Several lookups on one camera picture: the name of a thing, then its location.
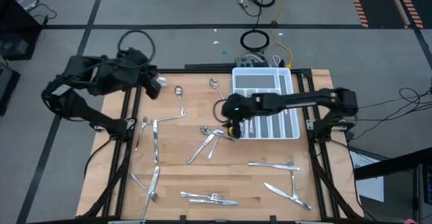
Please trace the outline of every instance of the knife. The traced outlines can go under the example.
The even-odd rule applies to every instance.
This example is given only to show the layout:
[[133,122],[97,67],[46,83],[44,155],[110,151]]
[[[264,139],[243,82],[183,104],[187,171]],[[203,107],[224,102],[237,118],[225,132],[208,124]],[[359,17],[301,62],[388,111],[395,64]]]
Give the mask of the knife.
[[200,154],[201,150],[215,137],[215,134],[219,132],[219,130],[215,130],[210,136],[205,139],[205,141],[201,144],[200,148],[188,159],[187,164],[191,164],[195,158]]
[[144,208],[142,208],[141,217],[140,217],[142,220],[144,220],[144,215],[146,214],[147,207],[149,206],[151,194],[153,191],[155,191],[158,178],[159,178],[159,166],[156,166],[155,173],[153,174],[153,178],[151,180],[151,185],[148,188],[146,202],[144,203]]
[[268,163],[255,163],[255,162],[249,162],[249,166],[260,166],[260,167],[274,167],[278,169],[285,169],[290,171],[299,171],[300,168],[297,166],[289,166],[289,165],[282,165],[282,164],[268,164]]
[[238,203],[233,200],[198,200],[189,199],[189,204],[217,204],[223,206],[238,206]]
[[153,120],[153,141],[155,143],[155,163],[159,162],[159,145],[157,138],[157,119]]
[[285,192],[283,192],[282,190],[276,188],[275,186],[272,186],[271,184],[268,183],[264,183],[265,187],[267,187],[269,190],[273,191],[276,194],[279,194],[282,197],[285,197],[289,200],[291,200],[292,202],[298,204],[299,206],[301,206],[302,208],[304,208],[307,211],[312,210],[312,207],[306,203],[301,202],[299,199],[294,199],[291,196],[289,196],[288,194],[286,194]]

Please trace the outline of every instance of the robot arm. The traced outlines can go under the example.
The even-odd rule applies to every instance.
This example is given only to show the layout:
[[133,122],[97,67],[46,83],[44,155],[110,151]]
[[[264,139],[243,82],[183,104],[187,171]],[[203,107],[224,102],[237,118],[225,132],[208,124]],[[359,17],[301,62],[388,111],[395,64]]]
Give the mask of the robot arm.
[[161,85],[156,81],[157,66],[140,51],[129,48],[115,59],[72,56],[65,71],[49,82],[42,92],[42,100],[55,114],[65,119],[79,117],[92,126],[105,128],[116,140],[127,140],[131,121],[112,119],[89,107],[74,89],[87,89],[94,96],[106,95],[135,86],[146,88],[147,95],[156,99]]
[[355,116],[358,111],[355,92],[345,88],[324,88],[316,92],[303,92],[290,95],[275,93],[255,93],[250,97],[232,94],[222,106],[222,116],[227,118],[225,127],[228,134],[239,138],[240,122],[255,116],[269,116],[285,109],[320,105],[330,109],[321,120],[312,122],[316,138],[329,137],[333,126],[338,126],[343,117]]

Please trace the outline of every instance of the wooden table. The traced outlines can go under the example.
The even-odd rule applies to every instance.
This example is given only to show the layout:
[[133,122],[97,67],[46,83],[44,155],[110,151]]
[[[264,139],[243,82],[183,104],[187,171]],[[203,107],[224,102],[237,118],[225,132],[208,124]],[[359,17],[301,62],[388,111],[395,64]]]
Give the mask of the wooden table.
[[[301,109],[298,109],[300,135],[298,140],[241,140],[237,143],[220,139],[215,155],[207,159],[211,145],[208,145],[195,159],[187,165],[186,160],[203,143],[206,136],[200,133],[200,125],[208,125],[213,129],[220,126],[214,119],[212,106],[219,100],[217,92],[209,87],[209,78],[219,82],[223,95],[230,93],[230,74],[165,74],[169,86],[161,91],[159,98],[150,100],[142,92],[138,112],[138,125],[143,116],[148,119],[161,119],[180,115],[180,106],[174,87],[183,88],[183,104],[186,117],[159,123],[159,156],[161,174],[156,192],[157,203],[150,203],[145,219],[178,220],[180,215],[187,215],[188,220],[269,220],[276,215],[277,220],[309,220],[318,221],[319,207],[313,179],[311,160],[309,159],[306,130]],[[292,79],[294,91],[298,92],[295,76]],[[327,70],[313,70],[315,88],[331,88],[331,78]],[[105,97],[102,112],[110,117],[118,118],[122,109],[124,94],[116,92]],[[320,108],[321,117],[328,110]],[[135,132],[134,145],[140,127]],[[133,151],[130,171],[147,186],[150,185],[155,164],[153,163],[152,127],[144,130],[138,151]],[[332,133],[334,140],[345,142],[340,132]],[[94,139],[93,150],[96,150],[108,139],[106,133],[98,133]],[[114,143],[94,156],[88,166],[84,181],[77,215],[85,213],[100,196],[107,185],[109,168],[113,155]],[[360,215],[361,208],[356,202],[354,178],[348,151],[343,146],[327,143],[327,151],[331,163],[335,187],[346,202]],[[286,163],[293,155],[295,164],[301,171],[295,172],[296,187],[301,201],[312,206],[306,211],[293,202],[269,191],[264,182],[291,194],[290,172],[268,167],[249,167],[249,161],[267,163]],[[323,185],[327,216],[331,216],[329,195]],[[188,204],[187,198],[181,198],[181,191],[198,194],[219,192],[225,199],[235,200],[238,207],[215,206],[212,204]],[[111,213],[114,212],[117,189],[113,192]],[[127,181],[122,219],[139,219],[146,192],[134,181]]]

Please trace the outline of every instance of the fork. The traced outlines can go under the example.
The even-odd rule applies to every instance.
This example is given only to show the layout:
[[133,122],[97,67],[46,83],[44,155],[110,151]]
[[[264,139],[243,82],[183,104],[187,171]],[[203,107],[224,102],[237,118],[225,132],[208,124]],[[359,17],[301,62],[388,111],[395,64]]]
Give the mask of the fork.
[[210,196],[206,195],[200,195],[200,194],[193,194],[193,193],[187,193],[187,192],[180,192],[181,197],[201,197],[201,198],[208,198],[209,200],[223,200],[223,196],[217,193],[211,193]]
[[140,135],[138,137],[138,141],[136,142],[135,151],[138,150],[138,145],[140,144],[140,141],[141,141],[141,135],[142,135],[142,132],[144,131],[144,128],[146,127],[146,125],[147,125],[147,116],[144,116],[142,118],[141,131],[140,131]]
[[[294,166],[294,156],[288,157],[288,166]],[[289,169],[291,173],[291,182],[292,182],[292,198],[294,200],[298,200],[297,190],[296,190],[296,180],[294,178],[294,171]]]
[[[220,128],[219,128],[219,132],[220,132],[221,134],[223,134],[223,133],[225,133],[226,129],[227,129],[227,128],[225,128],[225,127],[220,127]],[[207,159],[211,159],[211,158],[213,157],[213,154],[215,153],[216,144],[217,144],[217,142],[219,141],[219,139],[220,139],[220,137],[217,136],[217,137],[216,137],[216,140],[215,140],[215,143],[214,143],[214,144],[212,145],[212,147],[211,147],[211,150],[210,150],[210,153],[209,153]]]
[[[137,184],[139,184],[143,189],[145,190],[149,190],[143,183],[141,183],[141,181],[135,176],[135,174],[133,173],[129,173],[129,178],[135,180],[135,182]],[[157,199],[159,198],[158,195],[156,194],[156,192],[152,191],[151,195],[150,195],[151,200],[156,203]]]

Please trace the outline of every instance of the gray floor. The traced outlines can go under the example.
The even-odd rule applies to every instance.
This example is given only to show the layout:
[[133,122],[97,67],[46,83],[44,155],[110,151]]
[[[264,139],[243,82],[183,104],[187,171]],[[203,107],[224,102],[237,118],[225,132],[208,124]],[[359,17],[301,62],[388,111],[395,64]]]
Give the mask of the gray floor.
[[[58,12],[49,24],[86,24],[95,0],[41,0]],[[274,19],[278,5],[263,10],[261,24]],[[257,12],[249,4],[251,13]],[[236,0],[102,0],[95,24],[253,24]],[[288,0],[279,23],[359,24],[351,0]],[[116,44],[125,30],[92,30],[85,55],[116,54]],[[246,30],[191,29],[149,30],[155,40],[154,64],[160,68],[182,68],[191,63],[231,63],[245,54],[239,40]],[[432,31],[422,33],[432,43]],[[356,91],[358,103],[368,105],[399,97],[410,87],[425,92],[431,86],[431,68],[411,30],[276,30],[280,41],[294,54],[294,68],[330,69],[334,86]],[[53,114],[40,100],[49,80],[64,69],[75,55],[83,30],[46,30],[30,61],[11,66],[22,77],[9,109],[0,117],[0,219],[15,223],[35,167],[45,144]],[[261,44],[261,37],[248,37],[246,44]],[[140,34],[127,38],[125,47],[149,53],[149,44]],[[266,55],[286,52],[271,40]],[[101,97],[86,96],[100,109]],[[383,118],[403,102],[360,111],[359,118]],[[382,123],[352,145],[388,157],[430,147],[430,111],[421,111],[399,120]],[[354,132],[371,127],[358,122]],[[83,168],[90,155],[94,132],[86,123],[62,121],[55,137],[27,222],[73,218],[82,187]],[[409,218],[410,175],[385,178],[386,202],[363,200],[364,207],[384,217]],[[432,213],[425,210],[424,216]]]

